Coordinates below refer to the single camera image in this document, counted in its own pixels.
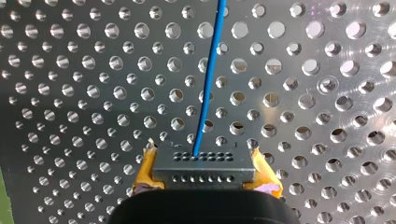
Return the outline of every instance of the blue wire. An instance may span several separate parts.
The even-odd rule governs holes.
[[[217,48],[221,38],[221,31],[224,24],[224,10],[226,7],[227,0],[219,0],[218,13],[216,15],[215,28],[212,38],[212,44],[210,45],[209,58],[207,60],[207,69],[205,76],[204,85],[204,98],[202,102],[201,115],[199,117],[199,125],[197,134],[195,137],[194,147],[192,154],[198,156],[199,149],[201,146],[202,138],[204,136],[204,126],[207,117],[207,111],[209,109],[210,102],[210,91],[212,89],[213,74],[215,73],[216,59],[218,57]]]

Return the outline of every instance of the wire insulation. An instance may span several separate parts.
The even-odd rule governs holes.
[[[219,0],[218,3],[218,13],[216,15],[213,38],[212,38],[212,43],[210,45],[209,58],[207,60],[202,109],[199,117],[199,124],[194,141],[194,147],[192,150],[192,154],[195,157],[198,156],[202,138],[204,136],[204,126],[207,117],[207,111],[209,109],[210,91],[212,89],[213,75],[215,73],[215,67],[216,67],[216,59],[218,57],[217,48],[221,38],[222,27],[224,25],[224,10],[227,5],[226,3],[227,0]]]

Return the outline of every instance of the metal surface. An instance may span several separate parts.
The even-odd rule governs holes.
[[[0,0],[0,161],[15,222],[104,222],[148,138],[191,147],[216,1],[29,3]],[[395,7],[230,0],[202,148],[260,146],[302,223],[395,223]]]
[[[167,189],[241,189],[253,182],[254,172],[247,149],[202,150],[193,157],[189,148],[160,146],[152,175]]]

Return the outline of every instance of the circular hole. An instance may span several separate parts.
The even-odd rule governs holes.
[[[366,189],[361,189],[355,194],[355,200],[358,203],[366,203],[372,198],[371,193]]]
[[[273,38],[277,39],[282,37],[282,35],[285,34],[286,32],[286,26],[280,21],[273,21],[268,29],[267,29],[268,35]]]
[[[294,183],[289,186],[289,192],[292,195],[300,195],[304,193],[304,187],[299,183]]]
[[[44,111],[44,118],[46,120],[49,120],[49,121],[54,121],[55,120],[55,113],[53,111],[51,111],[51,110],[45,110]]]
[[[298,82],[297,79],[294,77],[288,77],[283,83],[283,88],[286,91],[293,91],[297,88],[297,86],[298,86]]]
[[[286,51],[290,56],[298,55],[302,50],[301,44],[291,42],[288,44]]]
[[[1,0],[0,1],[0,8],[3,8],[7,5],[7,0]]]
[[[146,39],[149,36],[149,27],[145,23],[139,22],[134,28],[134,34],[138,38]]]
[[[217,47],[217,53],[218,55],[223,55],[227,53],[228,49],[229,49],[228,45],[226,43],[221,42]]]
[[[61,100],[59,100],[59,99],[55,99],[54,101],[53,101],[53,105],[55,105],[55,107],[57,107],[57,108],[61,108],[62,107],[62,105],[63,105],[63,101],[61,101]]]
[[[341,45],[336,43],[336,42],[329,42],[326,47],[324,48],[324,51],[329,57],[336,56],[340,53],[341,51]]]
[[[28,37],[30,37],[30,38],[32,38],[32,39],[36,39],[37,36],[38,36],[37,28],[35,28],[35,26],[33,26],[33,25],[31,25],[31,24],[26,25],[25,33],[26,33],[26,35],[27,35]]]
[[[296,156],[291,160],[291,165],[295,169],[302,169],[308,164],[308,160],[304,156]]]
[[[296,136],[296,138],[298,140],[303,141],[303,140],[308,139],[311,136],[311,130],[309,130],[309,128],[304,127],[304,126],[303,127],[299,127],[295,131],[294,135]]]
[[[244,23],[242,21],[238,21],[233,24],[231,33],[233,34],[233,38],[241,39],[248,34],[248,26],[246,23]]]
[[[389,34],[390,38],[396,39],[396,22],[394,22],[393,24],[391,24],[389,26],[388,34]]]
[[[374,90],[375,84],[372,81],[363,81],[359,84],[358,91],[361,94],[367,94]]]
[[[253,55],[261,55],[264,52],[264,45],[262,43],[253,43],[250,46],[250,52]]]
[[[110,164],[108,164],[107,162],[101,162],[99,164],[99,169],[103,172],[103,173],[108,173],[111,170],[111,166]]]
[[[163,142],[169,140],[169,134],[166,133],[166,132],[161,132],[160,133],[160,140],[163,141]]]
[[[65,167],[65,162],[64,162],[64,159],[62,159],[62,158],[55,158],[54,162],[55,162],[55,165],[59,168]],[[62,182],[62,180],[61,180],[61,183],[62,183],[61,185],[66,186],[66,184],[64,182]]]
[[[101,114],[99,114],[99,113],[92,114],[92,123],[101,125],[101,124],[103,124],[103,122],[105,122],[105,119],[103,118],[103,116]]]
[[[379,69],[382,76],[392,78],[396,76],[396,62],[386,62]]]
[[[87,94],[91,97],[91,98],[98,98],[100,95],[100,90],[99,88],[97,88],[96,86],[89,86],[87,88]]]
[[[318,173],[311,173],[308,176],[308,181],[315,184],[318,183],[321,180],[321,175]]]
[[[184,129],[184,120],[180,119],[180,118],[175,118],[172,119],[171,121],[171,127],[173,128],[173,130],[175,131],[181,131]]]
[[[276,75],[282,70],[282,63],[278,59],[270,59],[265,64],[265,71],[269,75]]]
[[[32,119],[32,118],[33,118],[33,112],[32,112],[32,110],[30,110],[30,109],[24,108],[24,109],[22,110],[22,116],[23,116],[25,119]]]
[[[143,132],[140,130],[134,130],[134,139],[142,139]]]
[[[315,201],[314,199],[307,199],[304,203],[304,206],[306,208],[315,208],[318,206],[317,201]]]
[[[166,77],[163,75],[156,76],[155,84],[157,84],[158,86],[164,86],[166,84]]]
[[[301,17],[305,13],[305,6],[301,3],[294,3],[289,9],[290,15],[294,18]]]
[[[384,209],[380,206],[375,206],[371,209],[370,214],[373,217],[379,217],[382,216],[384,214]]]
[[[316,100],[314,96],[308,93],[301,95],[298,100],[298,105],[301,109],[310,109],[314,107],[315,104]]]
[[[227,110],[223,107],[219,107],[216,109],[216,117],[218,119],[224,119],[227,116]]]
[[[194,144],[194,141],[195,141],[195,134],[189,133],[189,134],[187,135],[187,142],[188,142],[189,144]]]
[[[95,51],[96,51],[96,52],[98,52],[98,53],[103,53],[103,52],[105,52],[106,46],[105,46],[104,43],[102,43],[102,42],[100,42],[100,41],[97,41],[97,42],[95,43],[94,48],[95,48]]]
[[[101,74],[99,75],[99,80],[100,80],[102,83],[107,84],[108,81],[110,80],[110,76],[109,76],[107,73],[101,73]]]
[[[390,197],[390,204],[396,207],[396,194]]]
[[[186,108],[186,114],[189,117],[193,117],[197,113],[197,109],[193,105],[189,105]]]
[[[107,148],[107,142],[103,138],[96,139],[95,144],[98,149],[106,149]]]
[[[120,71],[123,67],[123,61],[122,58],[120,58],[119,56],[113,56],[110,58],[110,61],[108,62],[108,64],[110,65],[110,67],[113,70],[116,71]]]
[[[32,98],[31,99],[31,104],[33,106],[39,106],[40,105],[40,101],[37,98]]]
[[[213,35],[213,26],[209,22],[203,22],[198,26],[198,36],[202,39],[207,39]]]
[[[274,158],[274,156],[271,153],[267,153],[266,152],[263,155],[264,155],[265,160],[268,162],[268,164],[271,165],[272,163],[274,163],[275,158]]]
[[[337,211],[338,212],[347,212],[347,211],[349,211],[349,209],[350,209],[350,206],[349,206],[349,204],[348,203],[339,203],[339,204],[337,204]]]
[[[207,153],[206,153],[206,152],[200,152],[199,155],[200,155],[200,157],[201,157],[201,158],[200,158],[200,160],[201,160],[201,159],[203,159],[204,157],[207,156]]]
[[[334,143],[344,142],[347,139],[347,133],[343,129],[335,129],[332,131],[330,139],[332,139]]]
[[[336,79],[332,77],[326,77],[319,82],[319,91],[323,93],[330,93],[334,91],[338,86]]]
[[[326,162],[326,170],[329,172],[337,172],[341,170],[343,163],[337,159],[330,159]]]
[[[333,17],[342,17],[347,12],[347,5],[344,3],[334,3],[330,7],[330,13]]]
[[[29,7],[32,4],[32,0],[18,0],[18,3],[23,7]]]
[[[133,149],[132,143],[128,140],[123,140],[120,143],[122,151],[129,152]]]
[[[88,164],[85,161],[77,161],[77,168],[79,170],[86,170],[88,168]]]
[[[201,73],[205,73],[206,72],[206,68],[207,68],[207,58],[203,58],[198,62],[198,68],[199,71]]]
[[[137,83],[137,76],[135,74],[132,74],[132,73],[128,74],[128,76],[126,77],[126,81],[130,85],[135,85]]]
[[[67,49],[72,52],[72,53],[76,53],[78,51],[78,44],[76,42],[70,41],[67,44]]]
[[[319,223],[331,223],[332,215],[328,212],[321,212],[318,214],[317,220]]]
[[[228,183],[232,183],[232,182],[235,181],[235,178],[232,175],[230,175],[230,176],[227,176],[226,180],[227,180]]]
[[[37,165],[42,165],[44,164],[44,159],[40,156],[34,156],[33,160],[35,161],[35,164]]]
[[[314,144],[311,148],[311,153],[319,156],[326,152],[326,147],[322,144]]]
[[[245,126],[243,123],[236,121],[230,125],[230,133],[233,135],[241,135],[245,132]]]
[[[124,100],[127,96],[127,91],[123,87],[118,86],[114,88],[113,95],[116,99]]]
[[[87,24],[82,23],[77,28],[77,34],[83,39],[88,39],[91,36],[91,28]]]
[[[286,178],[288,178],[288,176],[289,176],[288,172],[286,172],[284,170],[276,171],[276,177],[280,180],[286,179]]]
[[[123,172],[126,175],[132,175],[132,174],[134,174],[134,167],[130,164],[127,164],[123,167]]]
[[[178,39],[181,34],[181,28],[177,23],[171,22],[166,25],[165,33],[168,38]]]
[[[356,118],[353,119],[352,123],[355,127],[359,128],[367,124],[367,117],[363,115],[359,115]]]
[[[117,130],[114,129],[114,128],[109,128],[109,129],[107,129],[107,135],[108,135],[109,137],[115,137],[115,136],[116,136],[116,132],[117,132]]]
[[[0,45],[0,51],[2,51],[4,46]],[[26,52],[27,50],[27,45],[23,42],[19,42],[18,43],[18,50],[22,51],[22,52]]]
[[[111,5],[115,2],[116,0],[102,0],[103,3],[105,3],[106,5]]]
[[[352,100],[347,96],[341,96],[335,101],[335,107],[339,111],[347,111],[353,106]]]
[[[8,56],[8,63],[13,67],[19,67],[21,65],[21,59],[15,55]]]
[[[42,185],[42,186],[47,186],[50,182],[49,182],[49,180],[46,178],[46,177],[44,177],[44,176],[40,176],[39,178],[38,178],[38,182],[40,183],[40,185]]]
[[[346,27],[346,35],[351,39],[359,39],[366,33],[366,23],[353,21]]]
[[[359,72],[359,69],[360,69],[359,63],[354,61],[346,61],[343,64],[341,64],[340,72],[345,77],[352,77]]]
[[[272,93],[272,92],[271,93],[267,93],[264,96],[263,103],[267,107],[275,107],[275,106],[277,106],[279,104],[279,97],[275,93]]]
[[[87,55],[82,58],[82,65],[86,69],[92,70],[96,66],[96,61],[92,56]]]
[[[141,58],[139,58],[139,61],[137,61],[137,66],[139,67],[139,69],[141,71],[148,72],[149,70],[151,70],[151,67],[152,67],[151,59],[148,57],[141,57]]]
[[[209,119],[205,120],[203,132],[204,133],[210,133],[213,130],[213,122],[210,121]]]
[[[373,175],[378,170],[378,166],[372,161],[367,161],[361,166],[361,173],[364,175]]]
[[[194,18],[195,15],[194,8],[192,8],[191,6],[183,7],[183,9],[181,10],[181,15],[186,20]]]
[[[227,86],[227,77],[218,77],[218,79],[216,79],[216,86],[218,88],[224,88]]]
[[[121,127],[126,127],[129,125],[130,120],[129,117],[123,114],[120,114],[117,116],[117,123],[121,126]]]
[[[263,5],[257,4],[251,9],[251,13],[255,18],[261,18],[265,14],[265,7]]]
[[[144,88],[141,91],[140,96],[145,101],[152,101],[154,99],[155,93],[151,88]]]
[[[108,38],[115,39],[120,35],[119,27],[114,23],[106,25],[105,34]]]
[[[316,60],[309,59],[303,63],[302,69],[307,76],[313,76],[319,71],[320,65]]]
[[[381,132],[374,131],[367,136],[367,142],[372,146],[381,145],[385,141],[385,135]]]
[[[182,68],[182,62],[179,58],[173,57],[168,61],[168,69],[171,72],[179,72]]]
[[[60,26],[59,24],[53,24],[50,27],[50,33],[53,37],[57,38],[57,39],[61,39],[62,37],[64,37],[64,28],[62,28],[62,26]]]
[[[396,161],[396,150],[395,149],[387,150],[383,155],[383,159],[385,161]]]
[[[187,87],[195,86],[195,77],[194,76],[186,76],[186,78],[184,79],[184,83],[186,84]]]
[[[265,124],[262,126],[262,136],[264,137],[274,137],[276,135],[277,129],[272,124]]]
[[[40,92],[42,95],[49,95],[50,87],[47,84],[40,83],[38,84],[38,92]]]
[[[41,56],[34,55],[32,57],[32,64],[36,68],[42,68],[42,67],[44,67],[44,59]]]
[[[389,189],[391,185],[392,185],[391,180],[389,180],[389,179],[380,179],[376,183],[375,188],[378,189],[378,190],[386,190],[386,189]]]
[[[157,120],[152,116],[147,116],[143,119],[146,128],[153,129],[157,126]]]
[[[149,10],[149,16],[154,20],[159,20],[163,16],[163,11],[160,7],[152,7]]]
[[[366,55],[370,58],[373,58],[377,56],[379,53],[381,53],[382,47],[379,44],[371,44],[366,47],[364,52],[366,52]]]
[[[183,51],[187,55],[193,54],[195,52],[195,46],[191,42],[188,42],[184,45]]]
[[[245,95],[241,91],[235,91],[231,94],[230,102],[233,105],[240,105],[245,101]]]
[[[317,124],[319,125],[325,125],[327,123],[329,123],[330,119],[332,117],[326,113],[320,113],[317,115],[315,121],[317,122]]]
[[[49,71],[49,80],[51,81],[56,81],[56,78],[58,77],[58,74],[52,71]]]
[[[172,181],[176,183],[178,181],[178,176],[177,175],[173,175],[172,176]]]
[[[82,138],[78,136],[74,136],[72,138],[72,143],[74,147],[82,147],[84,145],[84,142],[82,141]]]
[[[45,21],[46,18],[47,18],[47,15],[43,11],[38,10],[38,11],[35,12],[35,18],[38,21]]]
[[[246,72],[247,69],[248,69],[247,62],[245,62],[245,60],[243,60],[241,58],[234,59],[231,63],[231,70],[235,74],[240,74],[240,73]]]
[[[156,54],[162,54],[163,53],[163,44],[160,42],[155,42],[152,45],[152,51]]]
[[[102,196],[96,195],[96,196],[95,196],[95,201],[96,201],[97,203],[102,203],[102,202],[103,202]]]
[[[91,19],[93,19],[94,21],[99,21],[102,17],[101,12],[97,9],[97,8],[93,8],[90,11],[90,17]]]
[[[73,3],[81,7],[85,4],[85,1],[86,0],[73,0]]]
[[[120,19],[127,21],[129,18],[131,18],[131,11],[127,7],[122,7],[120,8],[119,16]]]
[[[350,159],[355,159],[357,157],[359,157],[359,155],[361,154],[361,149],[358,147],[350,147],[347,151],[346,151],[346,155],[350,158]]]
[[[259,116],[260,116],[260,112],[257,111],[257,110],[249,110],[249,111],[247,112],[247,118],[248,118],[249,120],[255,120],[255,119],[257,119]]]
[[[78,108],[80,108],[80,109],[82,109],[82,110],[85,110],[85,109],[87,109],[87,102],[86,101],[83,101],[83,100],[79,100],[78,101]]]
[[[379,98],[375,101],[373,108],[378,113],[386,113],[392,109],[392,101],[389,98]]]
[[[99,120],[99,116],[98,115],[96,115],[96,114],[94,114],[95,115],[95,117],[94,116],[92,116],[92,122],[93,123],[95,123],[95,122],[98,122],[97,124],[100,124],[99,122],[100,121],[102,121],[102,120]],[[84,126],[83,128],[82,128],[82,132],[85,134],[85,135],[90,135],[91,134],[91,128],[90,127],[87,127],[87,126]]]
[[[309,38],[319,38],[324,34],[324,25],[320,21],[311,21],[306,26],[305,31]]]
[[[277,149],[279,149],[279,151],[281,151],[281,152],[289,151],[291,149],[291,144],[288,142],[280,142],[277,145]]]
[[[324,199],[335,198],[335,196],[337,196],[337,190],[335,190],[333,187],[325,187],[321,191],[321,196]]]
[[[181,182],[183,182],[183,183],[184,183],[184,182],[187,182],[187,177],[183,175],[183,176],[180,178],[180,180],[181,180]]]
[[[12,28],[8,25],[2,25],[0,29],[0,33],[3,37],[10,39],[12,36],[14,36],[14,31]]]
[[[44,203],[45,203],[46,205],[51,206],[51,205],[54,204],[54,201],[53,201],[52,198],[50,198],[50,197],[45,197],[45,198],[44,198]],[[49,222],[50,222],[50,223],[58,223],[58,218],[56,218],[56,217],[49,217]]]

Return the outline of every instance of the black object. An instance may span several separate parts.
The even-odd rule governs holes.
[[[247,148],[228,147],[221,152],[211,148],[193,157],[190,147],[166,142],[157,150],[152,178],[167,189],[242,189],[243,183],[254,181],[255,172]]]
[[[279,199],[253,190],[152,190],[125,200],[108,224],[299,224]]]

